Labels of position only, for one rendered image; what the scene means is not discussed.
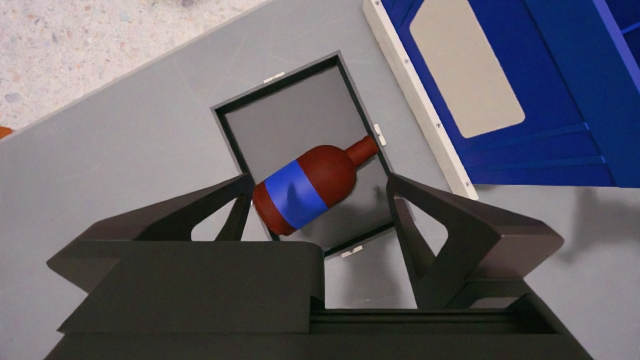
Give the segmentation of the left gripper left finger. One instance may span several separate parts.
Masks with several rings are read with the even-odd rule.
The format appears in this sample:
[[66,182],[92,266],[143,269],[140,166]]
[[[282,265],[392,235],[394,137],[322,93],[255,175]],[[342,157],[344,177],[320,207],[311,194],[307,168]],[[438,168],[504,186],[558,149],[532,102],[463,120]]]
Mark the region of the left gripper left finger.
[[214,241],[241,241],[253,196],[250,173],[213,186],[96,221],[78,238],[131,238],[136,241],[193,241],[193,228],[235,200]]

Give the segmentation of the brown bottle with blue label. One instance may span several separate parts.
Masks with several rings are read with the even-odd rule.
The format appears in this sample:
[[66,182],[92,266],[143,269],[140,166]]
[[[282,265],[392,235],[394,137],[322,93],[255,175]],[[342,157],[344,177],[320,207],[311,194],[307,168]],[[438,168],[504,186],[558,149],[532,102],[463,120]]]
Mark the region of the brown bottle with blue label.
[[275,234],[289,236],[352,191],[356,167],[379,152],[368,135],[343,150],[319,145],[254,187],[254,207]]

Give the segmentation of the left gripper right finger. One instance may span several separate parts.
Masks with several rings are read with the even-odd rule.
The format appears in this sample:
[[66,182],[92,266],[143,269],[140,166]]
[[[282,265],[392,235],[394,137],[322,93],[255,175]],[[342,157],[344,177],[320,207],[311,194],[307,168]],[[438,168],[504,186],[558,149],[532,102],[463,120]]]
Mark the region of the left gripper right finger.
[[[394,172],[386,193],[417,308],[442,308],[471,279],[523,279],[565,242],[541,220]],[[437,256],[403,197],[447,229]]]

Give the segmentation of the blue plastic crate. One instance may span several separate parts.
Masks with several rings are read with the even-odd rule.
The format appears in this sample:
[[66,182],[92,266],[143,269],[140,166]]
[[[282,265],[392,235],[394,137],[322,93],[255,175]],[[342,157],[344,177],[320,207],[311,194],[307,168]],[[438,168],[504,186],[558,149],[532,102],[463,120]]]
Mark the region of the blue plastic crate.
[[470,182],[640,163],[640,0],[380,1]]

